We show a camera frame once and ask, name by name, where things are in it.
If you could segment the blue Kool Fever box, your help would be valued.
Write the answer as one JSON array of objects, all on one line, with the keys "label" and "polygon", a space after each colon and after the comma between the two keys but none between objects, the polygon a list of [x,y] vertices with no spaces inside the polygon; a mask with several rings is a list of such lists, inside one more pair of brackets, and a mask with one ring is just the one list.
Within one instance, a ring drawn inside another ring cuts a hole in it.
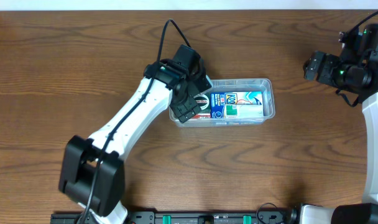
[{"label": "blue Kool Fever box", "polygon": [[211,93],[211,117],[225,118],[226,105],[262,105],[261,91],[234,91]]}]

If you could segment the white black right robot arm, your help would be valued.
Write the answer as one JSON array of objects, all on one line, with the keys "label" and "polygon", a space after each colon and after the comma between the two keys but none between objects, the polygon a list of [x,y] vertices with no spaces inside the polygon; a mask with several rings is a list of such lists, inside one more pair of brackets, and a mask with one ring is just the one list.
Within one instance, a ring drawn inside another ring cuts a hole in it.
[{"label": "white black right robot arm", "polygon": [[291,217],[292,223],[378,223],[378,24],[368,24],[340,34],[339,55],[312,53],[304,63],[306,80],[336,89],[344,100],[346,93],[360,106],[366,130],[366,177],[361,202],[326,208],[302,204]]}]

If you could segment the green Zam-Buk box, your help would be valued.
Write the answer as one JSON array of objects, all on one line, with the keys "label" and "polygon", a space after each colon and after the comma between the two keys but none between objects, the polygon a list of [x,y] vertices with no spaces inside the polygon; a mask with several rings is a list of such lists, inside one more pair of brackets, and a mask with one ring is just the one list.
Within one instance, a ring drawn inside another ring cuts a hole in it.
[{"label": "green Zam-Buk box", "polygon": [[211,113],[210,99],[211,99],[210,93],[205,93],[205,94],[195,96],[195,101],[201,109],[199,114],[210,114]]}]

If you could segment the red Panadol ActiFast pack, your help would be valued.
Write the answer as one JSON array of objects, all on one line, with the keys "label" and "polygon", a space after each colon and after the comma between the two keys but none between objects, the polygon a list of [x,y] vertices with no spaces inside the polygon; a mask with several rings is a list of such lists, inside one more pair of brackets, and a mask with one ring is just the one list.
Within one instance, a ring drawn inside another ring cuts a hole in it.
[{"label": "red Panadol ActiFast pack", "polygon": [[210,119],[211,115],[209,113],[199,113],[194,115],[191,119]]}]

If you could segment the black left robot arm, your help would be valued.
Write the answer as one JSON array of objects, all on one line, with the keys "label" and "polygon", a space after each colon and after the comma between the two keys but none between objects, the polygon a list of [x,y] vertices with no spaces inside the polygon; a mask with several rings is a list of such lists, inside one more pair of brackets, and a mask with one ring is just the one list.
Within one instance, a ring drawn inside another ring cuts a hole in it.
[{"label": "black left robot arm", "polygon": [[171,109],[185,123],[201,111],[195,96],[212,82],[203,59],[163,59],[145,68],[144,78],[129,101],[102,128],[84,139],[73,136],[65,146],[58,189],[83,206],[77,223],[123,223],[124,162],[144,131]]}]

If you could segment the white green Panadol pack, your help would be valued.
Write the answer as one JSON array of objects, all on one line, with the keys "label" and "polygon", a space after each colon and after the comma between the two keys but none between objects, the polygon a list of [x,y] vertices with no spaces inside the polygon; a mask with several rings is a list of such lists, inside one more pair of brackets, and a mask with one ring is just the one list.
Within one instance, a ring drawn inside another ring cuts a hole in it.
[{"label": "white green Panadol pack", "polygon": [[264,116],[262,105],[226,105],[225,118],[261,118]]}]

